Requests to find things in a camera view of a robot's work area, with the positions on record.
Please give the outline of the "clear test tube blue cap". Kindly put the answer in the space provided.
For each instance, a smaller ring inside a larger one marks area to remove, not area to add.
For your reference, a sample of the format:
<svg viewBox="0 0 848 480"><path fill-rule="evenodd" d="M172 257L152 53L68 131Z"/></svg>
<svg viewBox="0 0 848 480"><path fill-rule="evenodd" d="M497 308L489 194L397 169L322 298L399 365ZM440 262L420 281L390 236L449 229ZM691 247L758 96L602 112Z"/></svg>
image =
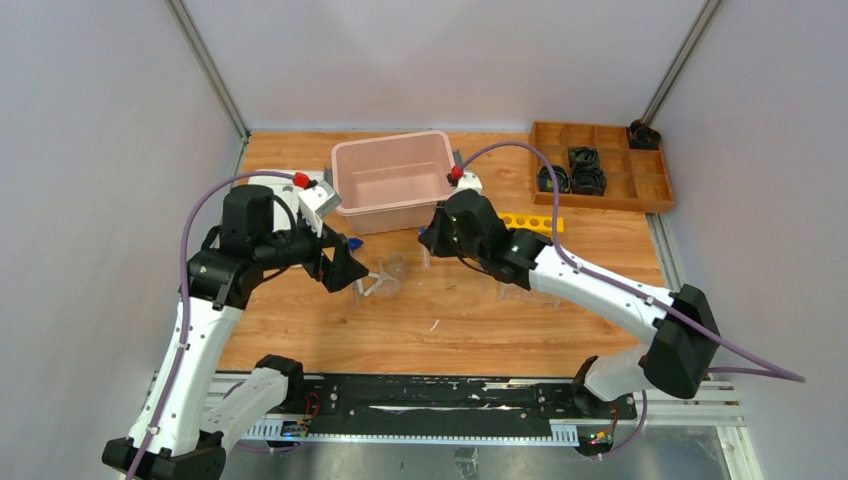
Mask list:
<svg viewBox="0 0 848 480"><path fill-rule="evenodd" d="M425 233L426 230L427 230L426 227L420 227L419 228L419 235L418 235L419 241L421 240L421 236ZM431 260L430 260L429 249L421 241L419 242L419 244L422 247L422 260L421 260L422 270L427 271L431 268Z"/></svg>

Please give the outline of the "yellow test tube rack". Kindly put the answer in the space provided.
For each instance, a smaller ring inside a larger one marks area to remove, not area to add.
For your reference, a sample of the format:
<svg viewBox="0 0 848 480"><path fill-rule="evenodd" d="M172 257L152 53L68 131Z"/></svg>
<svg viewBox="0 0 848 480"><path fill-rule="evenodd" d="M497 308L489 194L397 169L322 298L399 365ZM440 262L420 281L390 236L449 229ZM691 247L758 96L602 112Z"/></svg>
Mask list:
<svg viewBox="0 0 848 480"><path fill-rule="evenodd" d="M564 221L551 215L502 212L498 217L508 228L525 228L548 236L565 231Z"/></svg>

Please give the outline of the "pink plastic storage bin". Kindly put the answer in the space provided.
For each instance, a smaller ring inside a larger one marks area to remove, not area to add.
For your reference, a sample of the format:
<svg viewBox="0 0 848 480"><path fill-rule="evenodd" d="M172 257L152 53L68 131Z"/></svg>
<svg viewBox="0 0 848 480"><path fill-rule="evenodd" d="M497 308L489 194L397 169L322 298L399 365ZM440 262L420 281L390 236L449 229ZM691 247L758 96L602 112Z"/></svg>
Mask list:
<svg viewBox="0 0 848 480"><path fill-rule="evenodd" d="M425 227L455 190L447 180L454 166L438 130L339 143L331 153L336 211L359 236Z"/></svg>

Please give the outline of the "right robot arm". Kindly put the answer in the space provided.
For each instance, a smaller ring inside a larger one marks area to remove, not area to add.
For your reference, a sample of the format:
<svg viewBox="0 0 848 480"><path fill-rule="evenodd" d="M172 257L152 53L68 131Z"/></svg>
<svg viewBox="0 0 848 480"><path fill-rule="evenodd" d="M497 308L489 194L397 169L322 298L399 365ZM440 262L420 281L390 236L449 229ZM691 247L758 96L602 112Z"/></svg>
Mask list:
<svg viewBox="0 0 848 480"><path fill-rule="evenodd" d="M592 356L572 381L571 403L596 417L611 401L658 389L691 399L718 349L719 331L705 294L673 292L615 274L572 254L551 237L506 224L491 202L462 190L438 203L419 242L439 258L471 259L503 284L566 299L632 334L639 346Z"/></svg>

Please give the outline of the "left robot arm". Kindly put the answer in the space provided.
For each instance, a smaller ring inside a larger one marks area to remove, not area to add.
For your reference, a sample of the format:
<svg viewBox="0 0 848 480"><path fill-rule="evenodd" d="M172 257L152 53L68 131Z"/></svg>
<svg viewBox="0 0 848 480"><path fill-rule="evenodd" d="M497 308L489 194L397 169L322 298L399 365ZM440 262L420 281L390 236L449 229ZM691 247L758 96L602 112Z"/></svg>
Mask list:
<svg viewBox="0 0 848 480"><path fill-rule="evenodd" d="M264 185L233 188L200 249L181 253L167 353L129 433L105 445L105 465L128 479L217 479L229 452L270 410L318 413L303 365L273 354L217 406L205 405L223 349L259 286L295 266L332 293L368 275L348 239L324 222L339 195L324 181L306 179L299 188L295 206Z"/></svg>

